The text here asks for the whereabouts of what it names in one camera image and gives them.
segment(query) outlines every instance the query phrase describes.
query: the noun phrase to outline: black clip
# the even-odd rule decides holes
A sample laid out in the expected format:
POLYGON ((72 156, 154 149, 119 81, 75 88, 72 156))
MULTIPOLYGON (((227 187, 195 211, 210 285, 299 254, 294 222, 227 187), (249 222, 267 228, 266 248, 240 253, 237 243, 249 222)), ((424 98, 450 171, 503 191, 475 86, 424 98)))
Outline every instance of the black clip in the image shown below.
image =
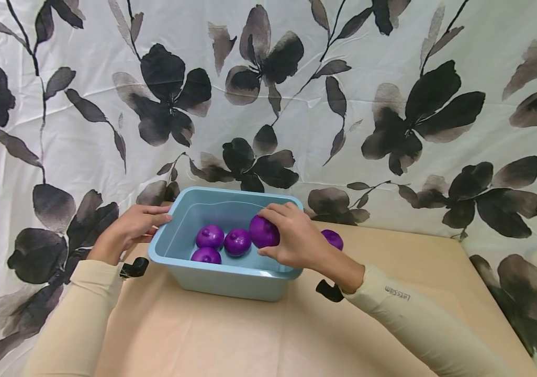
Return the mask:
POLYGON ((337 284, 331 286, 325 280, 321 280, 319 284, 317 284, 315 291, 322 294, 329 301, 340 302, 344 299, 344 295, 341 293, 340 287, 338 287, 337 284))
POLYGON ((145 275, 149 261, 146 258, 138 257, 132 264, 126 264, 122 266, 119 271, 119 275, 123 279, 138 278, 145 275))

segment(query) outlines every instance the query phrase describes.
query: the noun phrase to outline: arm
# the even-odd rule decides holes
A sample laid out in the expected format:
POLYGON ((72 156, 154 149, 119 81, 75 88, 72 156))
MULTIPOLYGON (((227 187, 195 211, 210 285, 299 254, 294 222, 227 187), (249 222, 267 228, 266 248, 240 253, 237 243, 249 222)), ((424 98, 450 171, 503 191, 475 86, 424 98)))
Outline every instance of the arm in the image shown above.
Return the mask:
POLYGON ((329 245, 293 203, 271 204, 260 215, 281 233, 281 243, 259 250, 260 254, 331 279, 348 301, 379 321, 438 376, 512 376, 471 329, 377 267, 360 265, 329 245))
POLYGON ((42 330, 24 377, 92 377, 109 315, 122 288, 118 263, 123 250, 149 242, 170 217, 169 207, 133 206, 99 237, 78 263, 68 293, 42 330))

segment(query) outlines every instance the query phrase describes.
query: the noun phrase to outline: right hand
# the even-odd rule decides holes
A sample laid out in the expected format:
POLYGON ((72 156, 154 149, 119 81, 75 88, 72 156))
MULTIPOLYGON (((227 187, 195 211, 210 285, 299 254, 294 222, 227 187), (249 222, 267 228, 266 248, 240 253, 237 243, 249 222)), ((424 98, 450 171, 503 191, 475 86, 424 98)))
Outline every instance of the right hand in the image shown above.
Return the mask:
POLYGON ((363 283, 365 266, 327 242, 311 219, 294 203, 269 204, 258 215, 272 222, 281 235, 277 246, 263 247, 258 254, 295 269, 311 269, 354 293, 363 283))
POLYGON ((294 203, 271 203, 258 215, 272 222, 281 235, 279 245, 259 249, 260 255, 295 269, 320 270, 331 254, 340 253, 294 203))

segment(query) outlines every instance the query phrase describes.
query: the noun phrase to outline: plastic bin rim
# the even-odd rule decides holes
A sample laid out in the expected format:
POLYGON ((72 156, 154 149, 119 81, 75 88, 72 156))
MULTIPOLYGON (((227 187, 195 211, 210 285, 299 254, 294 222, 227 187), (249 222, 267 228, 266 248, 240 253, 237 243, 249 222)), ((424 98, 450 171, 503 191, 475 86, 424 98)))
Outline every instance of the plastic bin rim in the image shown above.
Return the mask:
MULTIPOLYGON (((250 196, 264 196, 264 197, 287 199, 295 203, 301 210, 304 210, 303 204, 300 202, 300 200, 290 195, 266 194, 264 192, 249 192, 249 191, 240 191, 240 190, 219 189, 219 188, 212 188, 212 187, 192 186, 192 187, 187 187, 185 190, 181 191, 181 194, 178 195, 178 197, 174 201, 168 214, 169 215, 173 214, 174 210, 176 209, 178 204, 181 202, 181 199, 185 196, 187 192, 195 191, 195 190, 233 192, 236 194, 244 194, 244 195, 250 195, 250 196)), ((159 238, 159 235, 161 234, 161 230, 163 227, 164 225, 159 227, 158 232, 156 234, 157 237, 153 237, 152 241, 149 243, 149 248, 148 248, 147 253, 149 254, 149 258, 155 263, 160 263, 160 264, 169 265, 169 266, 173 265, 173 266, 179 266, 179 267, 187 267, 189 269, 221 271, 221 272, 232 273, 232 274, 237 274, 237 275, 248 275, 248 276, 258 276, 262 278, 288 279, 288 280, 296 279, 303 272, 303 269, 293 269, 292 271, 289 271, 289 272, 255 270, 255 269, 247 269, 245 267, 238 267, 238 266, 192 262, 186 259, 162 257, 161 255, 156 254, 155 248, 158 243, 158 238, 159 238)))

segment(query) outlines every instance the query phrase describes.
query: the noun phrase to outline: hand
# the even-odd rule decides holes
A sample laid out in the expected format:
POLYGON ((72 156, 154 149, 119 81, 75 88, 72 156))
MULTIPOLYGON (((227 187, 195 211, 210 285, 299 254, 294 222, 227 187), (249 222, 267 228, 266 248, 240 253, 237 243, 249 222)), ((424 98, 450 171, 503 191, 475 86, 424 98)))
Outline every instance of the hand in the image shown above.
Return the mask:
POLYGON ((87 259, 117 265, 124 250, 140 242, 150 242, 157 227, 168 223, 170 207, 133 205, 97 239, 87 259))
POLYGON ((279 245, 258 254, 295 269, 311 269, 353 293, 363 283, 365 267, 330 245, 311 219, 294 203, 269 204, 258 214, 272 222, 281 235, 279 245))

